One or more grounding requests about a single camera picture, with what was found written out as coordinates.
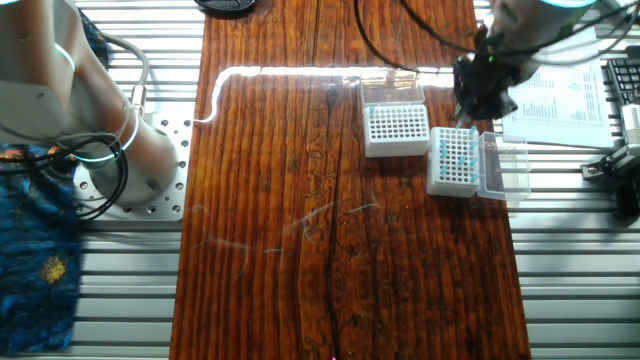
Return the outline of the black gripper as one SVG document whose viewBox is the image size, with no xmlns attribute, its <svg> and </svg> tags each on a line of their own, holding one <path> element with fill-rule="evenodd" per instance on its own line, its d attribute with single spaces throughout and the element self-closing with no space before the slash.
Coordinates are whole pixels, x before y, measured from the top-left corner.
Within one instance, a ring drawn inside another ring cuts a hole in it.
<svg viewBox="0 0 640 360">
<path fill-rule="evenodd" d="M 500 119 L 518 110 L 506 91 L 520 82 L 520 68 L 494 57 L 467 54 L 453 63 L 455 118 L 472 120 L 474 98 L 481 101 L 481 119 Z"/>
</svg>

